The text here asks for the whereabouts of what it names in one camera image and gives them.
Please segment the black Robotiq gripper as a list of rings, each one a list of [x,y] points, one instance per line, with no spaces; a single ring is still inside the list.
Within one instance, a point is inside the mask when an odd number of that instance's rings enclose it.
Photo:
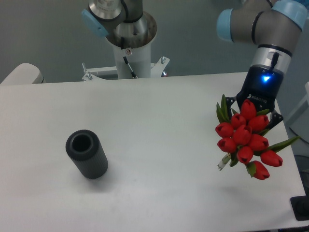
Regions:
[[[237,101],[240,108],[245,100],[250,100],[262,116],[262,129],[271,130],[283,121],[283,116],[275,108],[275,99],[283,81],[283,74],[262,67],[251,66],[236,97],[226,97],[227,110]]]

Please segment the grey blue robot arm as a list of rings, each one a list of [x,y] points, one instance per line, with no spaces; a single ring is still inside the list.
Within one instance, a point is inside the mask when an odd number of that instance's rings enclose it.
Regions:
[[[227,9],[217,19],[220,39],[248,42],[257,51],[240,92],[222,97],[217,105],[220,122],[231,119],[231,105],[244,108],[250,100],[259,113],[271,115],[272,129],[282,121],[275,99],[308,17],[307,8],[294,0],[248,0],[239,9]],[[150,61],[150,45],[157,33],[155,20],[140,0],[91,0],[82,11],[86,26],[113,47],[119,79],[160,77],[167,64]]]

